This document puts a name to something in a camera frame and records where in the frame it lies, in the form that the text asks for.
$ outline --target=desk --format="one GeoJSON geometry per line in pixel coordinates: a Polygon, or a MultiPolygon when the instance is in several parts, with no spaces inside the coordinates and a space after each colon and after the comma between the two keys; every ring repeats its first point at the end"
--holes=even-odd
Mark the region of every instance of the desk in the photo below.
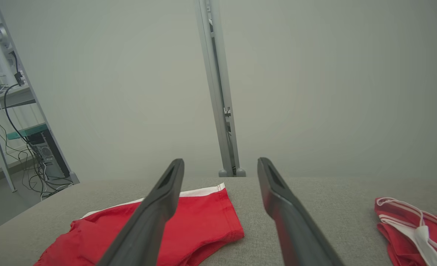
{"type": "MultiPolygon", "coordinates": [[[[11,108],[11,107],[35,103],[35,98],[31,93],[30,87],[28,85],[23,85],[20,87],[15,87],[10,89],[10,91],[7,93],[7,100],[6,100],[7,106],[4,106],[4,94],[1,93],[0,103],[2,105],[2,108],[11,108]]],[[[4,156],[4,150],[2,149],[1,143],[0,143],[0,162],[2,164],[2,170],[4,171],[10,189],[12,190],[12,192],[16,192],[17,189],[13,186],[12,180],[10,178],[6,157],[4,156]]]]}
{"type": "MultiPolygon", "coordinates": [[[[146,197],[157,178],[87,181],[43,200],[0,226],[0,265],[33,265],[60,234],[69,231],[73,220],[146,197]],[[33,226],[34,221],[43,226],[33,226]]],[[[380,220],[374,212],[375,198],[391,196],[437,214],[437,181],[431,178],[329,176],[285,181],[346,266],[392,265],[388,243],[376,227],[380,220]]],[[[276,225],[264,211],[257,177],[185,177],[181,191],[222,182],[245,237],[200,265],[283,265],[276,225]]]]}

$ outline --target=cable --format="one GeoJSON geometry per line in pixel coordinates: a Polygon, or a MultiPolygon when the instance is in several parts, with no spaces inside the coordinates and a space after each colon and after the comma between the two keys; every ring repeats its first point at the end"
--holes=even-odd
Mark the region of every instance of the cable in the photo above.
{"type": "Polygon", "coordinates": [[[28,182],[28,186],[29,186],[29,187],[27,187],[27,186],[23,183],[23,180],[25,179],[25,172],[31,170],[31,169],[27,169],[27,163],[28,163],[28,155],[25,157],[25,167],[23,168],[23,176],[21,177],[21,184],[22,184],[24,187],[26,187],[28,190],[32,190],[32,187],[31,187],[31,183],[30,183],[30,182],[28,182]]]}
{"type": "Polygon", "coordinates": [[[12,155],[10,155],[8,152],[7,152],[7,148],[10,148],[10,149],[12,149],[12,150],[14,150],[14,151],[18,151],[18,152],[20,152],[20,150],[16,150],[16,149],[14,149],[14,148],[12,148],[12,147],[10,147],[8,144],[7,144],[7,131],[6,131],[6,129],[0,124],[0,127],[4,130],[4,133],[5,133],[5,135],[6,135],[6,137],[4,138],[2,135],[1,135],[1,133],[0,133],[0,137],[4,140],[4,142],[6,143],[6,154],[7,155],[9,155],[10,157],[12,157],[12,158],[14,158],[15,160],[17,160],[17,161],[19,161],[20,163],[21,163],[21,161],[20,161],[20,158],[15,158],[15,157],[13,157],[12,155]]]}
{"type": "MultiPolygon", "coordinates": [[[[43,191],[43,182],[41,181],[41,178],[39,177],[39,173],[37,171],[37,167],[35,165],[35,162],[38,161],[38,157],[36,156],[36,153],[31,153],[31,149],[28,150],[28,152],[30,153],[31,157],[33,158],[33,170],[35,171],[36,175],[38,176],[38,178],[40,179],[41,182],[41,190],[43,191]]],[[[28,185],[30,186],[31,189],[33,189],[33,187],[31,186],[30,180],[32,177],[30,177],[30,179],[28,180],[28,185]]]]}
{"type": "Polygon", "coordinates": [[[15,51],[12,51],[11,54],[13,54],[13,57],[15,58],[15,68],[16,68],[17,73],[18,73],[19,72],[18,71],[18,60],[17,60],[17,56],[15,55],[15,51]]]}
{"type": "MultiPolygon", "coordinates": [[[[31,145],[31,143],[28,141],[28,139],[24,138],[24,137],[20,134],[20,132],[17,130],[17,128],[16,128],[15,125],[13,124],[12,120],[10,119],[9,112],[8,112],[8,108],[7,108],[7,93],[10,91],[11,88],[13,88],[14,86],[17,86],[17,85],[18,85],[18,84],[12,85],[12,86],[10,86],[8,89],[6,89],[6,91],[5,91],[5,93],[4,93],[4,107],[5,107],[5,109],[6,109],[6,115],[7,115],[7,118],[8,118],[8,120],[9,120],[11,126],[13,127],[13,129],[17,132],[17,134],[20,136],[20,138],[21,138],[23,141],[25,141],[25,143],[26,143],[27,145],[29,145],[29,146],[31,147],[31,150],[32,150],[32,151],[37,155],[36,158],[37,158],[37,160],[38,160],[38,169],[36,169],[35,171],[36,171],[36,173],[37,173],[38,178],[40,179],[41,186],[42,186],[41,193],[40,193],[40,201],[42,201],[42,200],[43,200],[43,197],[50,197],[50,196],[56,194],[57,192],[60,192],[60,190],[58,190],[58,189],[52,187],[51,185],[49,185],[49,184],[53,184],[53,183],[48,182],[48,180],[47,180],[48,178],[46,177],[46,164],[43,163],[43,157],[42,157],[40,154],[38,154],[38,153],[36,152],[35,148],[31,145]],[[41,177],[41,174],[40,174],[41,163],[43,163],[43,165],[45,166],[45,168],[44,168],[44,170],[43,170],[43,178],[41,177]],[[48,196],[43,196],[43,194],[47,192],[48,187],[51,188],[51,189],[53,189],[54,192],[50,192],[50,193],[48,194],[48,196]]],[[[28,185],[30,185],[30,180],[31,180],[33,177],[30,177],[30,179],[28,180],[28,185]]],[[[63,185],[68,185],[68,186],[69,186],[69,185],[71,185],[71,184],[58,184],[58,185],[61,185],[60,187],[62,187],[63,185]]]]}
{"type": "Polygon", "coordinates": [[[6,108],[7,118],[9,119],[9,122],[10,122],[10,124],[12,125],[13,129],[15,129],[15,131],[18,133],[18,135],[20,136],[20,138],[21,138],[23,141],[25,141],[25,143],[27,143],[28,145],[30,145],[30,144],[28,143],[28,140],[25,139],[25,138],[20,134],[20,132],[17,130],[17,128],[15,127],[15,125],[13,124],[13,122],[11,121],[10,116],[9,116],[9,111],[8,111],[8,108],[7,108],[7,93],[10,91],[11,88],[13,88],[14,86],[17,86],[17,85],[18,85],[18,84],[12,85],[12,86],[10,86],[8,89],[6,89],[6,92],[4,93],[4,106],[5,106],[5,108],[6,108]]]}
{"type": "MultiPolygon", "coordinates": [[[[31,184],[31,179],[32,179],[33,177],[39,177],[39,176],[38,176],[38,175],[32,175],[32,176],[28,179],[28,183],[29,183],[29,184],[31,184]]],[[[43,192],[42,192],[42,191],[43,191],[43,188],[44,188],[44,186],[43,186],[43,182],[41,182],[41,191],[35,190],[34,187],[33,187],[31,190],[33,190],[33,191],[35,191],[35,192],[38,192],[38,193],[43,193],[43,192]]]]}
{"type": "Polygon", "coordinates": [[[51,177],[51,180],[69,180],[68,177],[51,177]]]}
{"type": "Polygon", "coordinates": [[[74,183],[60,185],[59,187],[56,188],[56,190],[58,190],[60,187],[63,187],[63,186],[65,186],[65,185],[67,185],[68,187],[70,187],[70,186],[74,185],[74,183]]]}

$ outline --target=white drawstring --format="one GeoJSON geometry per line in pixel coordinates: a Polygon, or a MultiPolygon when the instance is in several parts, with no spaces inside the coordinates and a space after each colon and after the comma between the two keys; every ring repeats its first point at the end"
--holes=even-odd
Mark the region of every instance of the white drawstring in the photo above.
{"type": "Polygon", "coordinates": [[[394,198],[389,198],[389,197],[380,198],[380,199],[378,199],[376,201],[376,204],[378,206],[382,206],[382,205],[384,205],[386,203],[389,203],[391,205],[395,205],[396,207],[400,207],[401,209],[410,211],[410,212],[412,212],[414,214],[418,214],[419,217],[420,217],[419,226],[424,226],[425,225],[424,213],[418,207],[415,207],[415,206],[413,206],[413,205],[411,205],[411,204],[409,204],[407,202],[403,202],[403,201],[400,201],[400,200],[397,200],[397,199],[394,199],[394,198]],[[397,205],[397,204],[393,204],[393,202],[404,204],[404,205],[406,205],[406,207],[403,207],[403,206],[400,206],[400,205],[397,205]]]}

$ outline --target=gray wall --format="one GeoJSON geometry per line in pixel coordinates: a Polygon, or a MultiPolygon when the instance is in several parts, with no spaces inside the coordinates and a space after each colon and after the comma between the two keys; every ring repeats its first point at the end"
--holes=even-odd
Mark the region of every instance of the gray wall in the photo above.
{"type": "Polygon", "coordinates": [[[437,1],[219,2],[248,175],[437,178],[437,1]]]}
{"type": "Polygon", "coordinates": [[[187,176],[217,176],[192,1],[0,0],[0,11],[81,181],[159,178],[175,158],[187,176]]]}

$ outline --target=black cable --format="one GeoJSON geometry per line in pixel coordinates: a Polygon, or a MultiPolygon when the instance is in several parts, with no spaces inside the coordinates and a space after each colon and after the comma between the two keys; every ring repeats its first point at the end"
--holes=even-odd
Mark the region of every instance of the black cable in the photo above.
{"type": "Polygon", "coordinates": [[[34,175],[33,177],[38,177],[38,179],[40,180],[40,182],[41,182],[41,191],[40,191],[40,197],[42,197],[43,196],[43,190],[44,190],[44,185],[46,185],[46,183],[44,183],[45,182],[45,180],[44,180],[44,177],[41,177],[41,175],[40,175],[40,173],[39,173],[39,169],[40,169],[40,160],[39,160],[39,158],[38,157],[36,157],[36,159],[38,160],[38,168],[35,170],[35,172],[36,172],[36,175],[34,175]]]}
{"type": "MultiPolygon", "coordinates": [[[[39,177],[39,176],[38,176],[38,175],[33,175],[32,177],[30,177],[30,178],[28,179],[28,183],[29,183],[29,184],[32,183],[32,182],[31,182],[31,179],[32,179],[33,177],[39,177]]],[[[38,193],[42,193],[43,189],[44,189],[43,182],[41,182],[41,191],[36,190],[34,187],[31,188],[31,190],[33,190],[33,191],[35,191],[35,192],[38,192],[38,193]]]]}
{"type": "Polygon", "coordinates": [[[70,185],[72,183],[67,183],[67,184],[55,184],[55,183],[51,183],[45,180],[45,183],[51,184],[51,185],[70,185]]]}
{"type": "Polygon", "coordinates": [[[15,84],[15,85],[10,86],[8,89],[6,89],[6,92],[4,93],[4,108],[5,108],[5,110],[6,110],[7,118],[9,119],[9,122],[10,122],[10,124],[12,125],[13,129],[18,133],[18,135],[20,136],[20,138],[21,138],[23,141],[25,141],[25,143],[27,143],[27,144],[29,145],[28,140],[25,139],[25,138],[20,134],[20,132],[17,130],[17,128],[15,127],[15,125],[13,124],[13,122],[11,121],[10,116],[9,116],[9,111],[8,111],[8,108],[7,108],[7,93],[8,93],[8,92],[10,91],[10,89],[13,88],[14,86],[18,86],[18,84],[15,84]]]}
{"type": "Polygon", "coordinates": [[[46,197],[46,198],[48,198],[48,197],[51,197],[52,195],[55,195],[55,194],[58,193],[58,192],[60,192],[60,190],[57,190],[57,191],[51,192],[51,193],[48,194],[48,195],[42,195],[41,197],[46,197]]]}
{"type": "Polygon", "coordinates": [[[28,182],[28,186],[29,186],[29,187],[27,187],[27,186],[23,183],[23,180],[25,179],[25,172],[27,172],[27,171],[30,170],[30,169],[27,169],[27,163],[28,163],[28,155],[25,157],[25,167],[23,168],[23,176],[21,177],[21,184],[22,184],[24,187],[26,187],[28,190],[32,190],[30,182],[28,182]]]}
{"type": "Polygon", "coordinates": [[[7,152],[7,147],[8,148],[10,148],[10,149],[12,149],[12,150],[14,150],[14,151],[18,151],[18,152],[20,152],[19,150],[16,150],[16,149],[14,149],[14,148],[12,148],[12,147],[10,147],[8,144],[7,144],[7,131],[6,131],[6,129],[0,124],[0,127],[4,130],[4,133],[5,133],[5,135],[6,135],[6,137],[4,138],[2,135],[1,135],[1,133],[0,133],[0,137],[4,140],[4,142],[6,143],[6,154],[7,155],[9,155],[10,157],[12,157],[12,158],[14,158],[15,160],[18,160],[20,163],[21,163],[21,161],[20,161],[20,159],[17,159],[17,158],[15,158],[15,157],[13,157],[12,155],[10,155],[8,152],[7,152]]]}
{"type": "Polygon", "coordinates": [[[51,185],[49,185],[49,184],[51,184],[50,182],[48,182],[47,180],[45,180],[45,172],[44,172],[44,171],[43,171],[43,178],[41,177],[41,174],[40,174],[40,168],[41,168],[41,161],[39,160],[39,161],[38,161],[38,169],[36,170],[36,172],[37,172],[37,174],[38,174],[38,177],[40,177],[40,180],[43,180],[42,182],[44,182],[45,185],[46,185],[47,187],[53,189],[54,191],[57,191],[56,188],[54,188],[54,187],[52,187],[51,185]]]}
{"type": "Polygon", "coordinates": [[[46,175],[46,176],[47,177],[51,177],[52,180],[68,180],[68,181],[70,181],[69,177],[52,177],[52,176],[49,176],[49,175],[46,175]]]}
{"type": "Polygon", "coordinates": [[[17,69],[17,73],[18,73],[18,60],[17,60],[17,56],[15,55],[15,51],[12,51],[11,54],[13,54],[13,57],[15,58],[15,68],[17,69]]]}

